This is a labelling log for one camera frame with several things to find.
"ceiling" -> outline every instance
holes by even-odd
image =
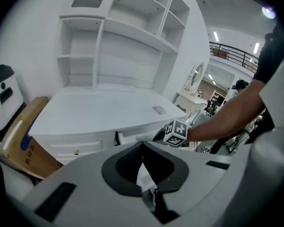
[[[275,19],[266,18],[252,0],[196,0],[206,26],[238,30],[259,38],[271,33]]]
[[[209,78],[208,74],[213,77],[215,83],[217,84],[216,86],[225,91],[227,91],[228,88],[231,88],[233,80],[235,78],[234,74],[212,65],[207,66],[203,79],[213,84],[213,81]]]

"person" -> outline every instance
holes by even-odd
[[[231,88],[234,89],[234,90],[237,90],[237,92],[239,94],[242,90],[244,90],[247,87],[247,85],[248,85],[248,82],[246,82],[244,80],[238,80],[236,82],[236,84],[233,85]],[[203,147],[203,153],[216,154],[226,141],[228,141],[229,139],[231,139],[233,137],[241,135],[244,132],[245,128],[238,130],[237,132],[235,132],[232,135],[218,139],[217,142],[215,142],[215,144],[213,145],[213,147],[211,149],[209,149],[207,146],[204,146]]]
[[[258,68],[252,81],[236,97],[229,100],[210,120],[189,129],[188,141],[206,141],[228,137],[253,119],[260,115],[265,105],[259,92],[271,79],[284,58],[284,27],[278,21],[273,32],[266,36],[265,42],[258,60]],[[252,143],[263,132],[274,128],[273,121],[268,110],[263,115],[262,123],[250,134]]]

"cardboard box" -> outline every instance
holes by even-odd
[[[36,97],[15,119],[0,148],[0,160],[5,164],[42,179],[63,166],[28,135],[47,103],[47,97]]]

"railing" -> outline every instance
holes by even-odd
[[[209,42],[209,47],[211,55],[226,59],[256,73],[258,63],[256,56],[225,44]]]

